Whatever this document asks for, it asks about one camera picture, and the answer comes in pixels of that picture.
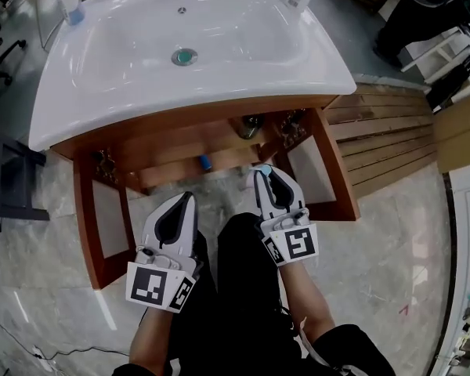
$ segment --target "person's leg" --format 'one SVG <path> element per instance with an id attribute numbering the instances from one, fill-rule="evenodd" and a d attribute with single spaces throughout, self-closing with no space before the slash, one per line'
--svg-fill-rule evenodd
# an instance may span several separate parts
<path id="1" fill-rule="evenodd" d="M 209 266 L 207 244 L 198 232 L 193 252 L 204 265 L 181 313 L 172 319 L 168 361 L 179 358 L 181 375 L 209 374 L 209 346 L 217 313 L 217 293 Z"/>
<path id="2" fill-rule="evenodd" d="M 410 43 L 429 40 L 456 27 L 466 17 L 461 0 L 434 9 L 414 0 L 400 0 L 380 30 L 376 47 L 384 56 L 394 57 Z"/>
<path id="3" fill-rule="evenodd" d="M 218 237 L 219 333 L 224 341 L 219 358 L 237 358 L 229 370 L 223 368 L 224 374 L 285 373 L 301 356 L 259 222 L 251 213 L 235 215 Z"/>

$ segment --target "sink basin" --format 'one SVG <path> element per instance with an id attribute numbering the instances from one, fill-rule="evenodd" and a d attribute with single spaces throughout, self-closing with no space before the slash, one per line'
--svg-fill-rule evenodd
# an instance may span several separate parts
<path id="1" fill-rule="evenodd" d="M 31 122 L 33 150 L 175 107 L 356 88 L 316 17 L 308 9 L 292 12 L 281 0 L 83 4 L 84 21 L 62 25 L 45 65 Z M 191 49 L 196 61 L 174 64 L 180 49 Z"/>

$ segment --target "blue object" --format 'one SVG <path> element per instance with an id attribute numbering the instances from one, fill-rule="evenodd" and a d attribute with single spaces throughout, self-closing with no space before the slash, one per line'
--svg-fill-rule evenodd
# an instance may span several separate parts
<path id="1" fill-rule="evenodd" d="M 203 154 L 202 156 L 199 156 L 199 158 L 201 159 L 201 165 L 204 170 L 207 171 L 212 168 L 211 161 L 207 157 L 207 154 Z"/>
<path id="2" fill-rule="evenodd" d="M 262 172 L 266 177 L 268 177 L 272 172 L 272 166 L 270 166 L 269 164 L 264 164 L 259 168 L 259 171 Z"/>
<path id="3" fill-rule="evenodd" d="M 68 19 L 70 25 L 76 25 L 81 22 L 85 17 L 84 11 L 79 4 L 76 9 L 74 9 L 71 13 L 68 13 Z"/>

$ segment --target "cable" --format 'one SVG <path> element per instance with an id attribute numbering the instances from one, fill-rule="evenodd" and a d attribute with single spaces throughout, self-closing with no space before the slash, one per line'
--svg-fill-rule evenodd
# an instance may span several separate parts
<path id="1" fill-rule="evenodd" d="M 0 328 L 1 328 L 5 333 L 7 333 L 10 337 L 12 337 L 12 339 L 13 339 L 17 344 L 19 344 L 20 347 L 21 347 L 22 349 L 24 349 L 24 351 L 26 351 L 27 353 L 29 353 L 29 354 L 32 355 L 32 356 L 35 356 L 35 357 L 38 356 L 37 354 L 35 354 L 35 353 L 33 353 L 33 352 L 30 352 L 30 350 L 28 350 L 24 345 L 22 345 L 22 344 L 20 343 L 20 341 L 19 341 L 17 338 L 15 338 L 12 334 L 10 334 L 9 331 L 8 331 L 5 327 L 3 327 L 1 324 L 0 324 Z"/>
<path id="2" fill-rule="evenodd" d="M 143 322 L 144 316 L 146 315 L 146 312 L 148 312 L 148 308 L 144 311 L 143 316 L 141 317 L 141 320 L 139 321 L 139 325 L 141 326 L 141 323 Z"/>
<path id="3" fill-rule="evenodd" d="M 128 354 L 126 354 L 125 352 L 114 351 L 113 349 L 105 349 L 105 348 L 100 348 L 100 347 L 89 347 L 87 349 L 72 349 L 69 352 L 58 351 L 54 355 L 52 355 L 50 358 L 42 358 L 41 356 L 36 355 L 36 354 L 35 354 L 35 356 L 37 358 L 41 359 L 41 360 L 48 360 L 49 361 L 49 360 L 53 360 L 58 355 L 68 356 L 68 355 L 71 355 L 72 353 L 86 353 L 87 351 L 90 351 L 91 349 L 94 349 L 96 351 L 101 351 L 102 353 L 120 354 L 120 355 L 123 355 L 123 356 L 128 356 Z"/>
<path id="4" fill-rule="evenodd" d="M 96 351 L 100 351 L 102 353 L 112 353 L 112 354 L 120 354 L 120 355 L 123 355 L 123 356 L 128 356 L 128 354 L 126 354 L 125 352 L 120 352 L 120 351 L 115 351 L 113 349 L 105 349 L 105 348 L 100 348 L 100 347 L 89 347 L 87 349 L 72 349 L 71 351 L 69 352 L 63 352 L 63 351 L 56 351 L 56 353 L 54 355 L 52 355 L 50 358 L 47 358 L 47 357 L 43 357 L 41 355 L 38 355 L 38 354 L 35 354 L 34 352 L 31 352 L 29 349 L 27 349 L 23 344 L 21 344 L 21 342 L 16 338 L 14 337 L 5 327 L 3 327 L 1 324 L 0 324 L 0 328 L 5 332 L 7 333 L 26 353 L 30 354 L 31 356 L 34 356 L 35 358 L 39 359 L 39 360 L 47 360 L 47 361 L 50 361 L 50 360 L 53 360 L 54 358 L 56 358 L 56 356 L 58 355 L 62 355 L 62 356 L 69 356 L 71 355 L 72 353 L 86 353 L 92 349 L 96 350 Z"/>

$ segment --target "person's arm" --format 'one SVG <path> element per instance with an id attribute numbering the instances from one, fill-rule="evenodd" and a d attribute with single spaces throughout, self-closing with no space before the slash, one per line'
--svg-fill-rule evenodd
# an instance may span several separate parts
<path id="1" fill-rule="evenodd" d="M 132 340 L 129 363 L 163 376 L 173 315 L 162 309 L 148 308 Z"/>
<path id="2" fill-rule="evenodd" d="M 288 263 L 279 270 L 296 330 L 306 318 L 303 331 L 313 344 L 322 334 L 334 328 L 329 306 L 301 262 Z"/>

